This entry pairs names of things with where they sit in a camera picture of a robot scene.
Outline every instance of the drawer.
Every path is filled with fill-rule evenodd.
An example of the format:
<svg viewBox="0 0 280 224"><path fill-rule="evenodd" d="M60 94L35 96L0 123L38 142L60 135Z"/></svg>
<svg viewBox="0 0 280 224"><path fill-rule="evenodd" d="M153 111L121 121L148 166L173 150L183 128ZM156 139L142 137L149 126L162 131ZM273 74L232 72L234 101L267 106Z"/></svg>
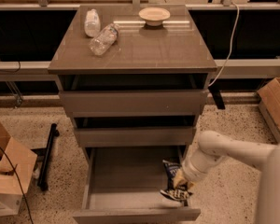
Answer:
<svg viewBox="0 0 280 224"><path fill-rule="evenodd" d="M206 91L61 91L69 117L201 114Z"/></svg>
<svg viewBox="0 0 280 224"><path fill-rule="evenodd" d="M76 118L82 147L184 146L195 134L195 116Z"/></svg>
<svg viewBox="0 0 280 224"><path fill-rule="evenodd" d="M160 195L166 189L163 159L179 158L178 147L93 148L79 224L195 220L200 209Z"/></svg>

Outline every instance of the cabinet top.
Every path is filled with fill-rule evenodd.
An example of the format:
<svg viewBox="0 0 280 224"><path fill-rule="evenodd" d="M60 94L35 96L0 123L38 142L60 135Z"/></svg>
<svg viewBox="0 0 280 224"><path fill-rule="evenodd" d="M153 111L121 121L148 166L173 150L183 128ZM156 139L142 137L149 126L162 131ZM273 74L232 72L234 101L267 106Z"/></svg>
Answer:
<svg viewBox="0 0 280 224"><path fill-rule="evenodd" d="M163 7L171 17L151 27L139 17L144 7ZM103 29L119 25L119 38L102 56L90 48L84 32L88 10L95 8ZM185 6L81 6L49 66L52 74L205 73L217 70L215 61Z"/></svg>

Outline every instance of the white cable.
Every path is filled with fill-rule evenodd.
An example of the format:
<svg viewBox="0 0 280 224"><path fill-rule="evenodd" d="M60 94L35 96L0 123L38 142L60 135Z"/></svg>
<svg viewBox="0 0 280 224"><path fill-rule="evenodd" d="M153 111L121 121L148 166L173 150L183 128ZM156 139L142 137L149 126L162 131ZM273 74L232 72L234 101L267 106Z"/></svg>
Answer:
<svg viewBox="0 0 280 224"><path fill-rule="evenodd" d="M230 52L229 52L229 54L228 54L228 56L227 56L227 58L226 58L224 64L222 65L222 68L220 69L219 73L216 75L216 77L214 78L214 80L212 81L212 83L210 83L210 84L208 85L208 87L212 86L212 85L216 82L216 80L218 79L218 77L221 75L221 73L222 73L222 71L223 71L223 69L224 69L224 67L225 67L225 65L226 65L226 63L227 63L227 61L230 59L230 56L231 56L231 53L232 53L232 43L233 43L234 32L235 32L236 25L237 25L237 22L238 22L239 17L240 17L240 8L238 7L237 4L235 4L235 3L233 3L233 4L234 4L235 7L236 7L237 13L236 13L236 19L235 19L235 22L234 22L234 25L233 25L233 30L232 30L232 33L231 33Z"/></svg>

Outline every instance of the plastic bottle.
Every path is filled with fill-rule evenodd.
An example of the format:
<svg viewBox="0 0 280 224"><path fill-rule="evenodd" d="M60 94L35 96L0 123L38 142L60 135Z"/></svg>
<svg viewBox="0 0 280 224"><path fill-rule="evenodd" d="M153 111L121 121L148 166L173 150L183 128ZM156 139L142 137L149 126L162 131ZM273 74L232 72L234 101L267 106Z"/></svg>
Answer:
<svg viewBox="0 0 280 224"><path fill-rule="evenodd" d="M91 51L97 55L103 55L119 36L119 26L108 24L94 39L91 40L89 46Z"/></svg>
<svg viewBox="0 0 280 224"><path fill-rule="evenodd" d="M95 37L100 33L101 22L96 9L92 9L86 13L84 31L86 35L90 37Z"/></svg>

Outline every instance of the open cardboard box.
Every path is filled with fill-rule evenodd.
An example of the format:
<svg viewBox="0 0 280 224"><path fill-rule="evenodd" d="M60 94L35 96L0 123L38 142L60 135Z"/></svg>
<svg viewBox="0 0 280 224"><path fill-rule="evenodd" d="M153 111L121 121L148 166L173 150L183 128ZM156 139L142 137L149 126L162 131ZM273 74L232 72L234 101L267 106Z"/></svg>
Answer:
<svg viewBox="0 0 280 224"><path fill-rule="evenodd" d="M36 154L11 137L1 123L0 147L9 156L21 181L23 192L27 193ZM21 188L7 157L1 151L0 158L0 216L17 215L22 199Z"/></svg>
<svg viewBox="0 0 280 224"><path fill-rule="evenodd" d="M271 80L258 93L280 132L280 77Z"/></svg>

